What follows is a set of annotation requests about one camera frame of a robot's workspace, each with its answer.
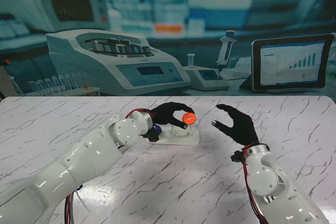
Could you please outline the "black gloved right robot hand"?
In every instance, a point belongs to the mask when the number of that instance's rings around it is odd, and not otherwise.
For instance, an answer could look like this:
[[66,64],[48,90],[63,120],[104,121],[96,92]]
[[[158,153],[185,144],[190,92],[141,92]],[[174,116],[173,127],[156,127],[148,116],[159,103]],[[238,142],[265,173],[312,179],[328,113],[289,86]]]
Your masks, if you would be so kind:
[[212,126],[229,136],[234,142],[240,145],[246,146],[259,142],[254,123],[249,115],[230,105],[218,104],[216,107],[227,112],[233,120],[233,126],[229,127],[217,120],[212,120]]

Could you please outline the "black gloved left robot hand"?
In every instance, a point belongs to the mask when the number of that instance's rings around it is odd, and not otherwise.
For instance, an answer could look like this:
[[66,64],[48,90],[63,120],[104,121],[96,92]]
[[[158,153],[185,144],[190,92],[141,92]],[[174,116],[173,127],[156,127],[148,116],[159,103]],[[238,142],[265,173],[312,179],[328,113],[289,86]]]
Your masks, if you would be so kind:
[[184,111],[187,113],[194,113],[194,110],[187,106],[184,103],[177,103],[177,102],[168,102],[163,103],[157,106],[154,109],[151,109],[150,112],[152,114],[152,119],[155,124],[159,125],[173,125],[180,127],[182,129],[187,128],[187,124],[183,121],[176,119],[173,114],[175,111]]

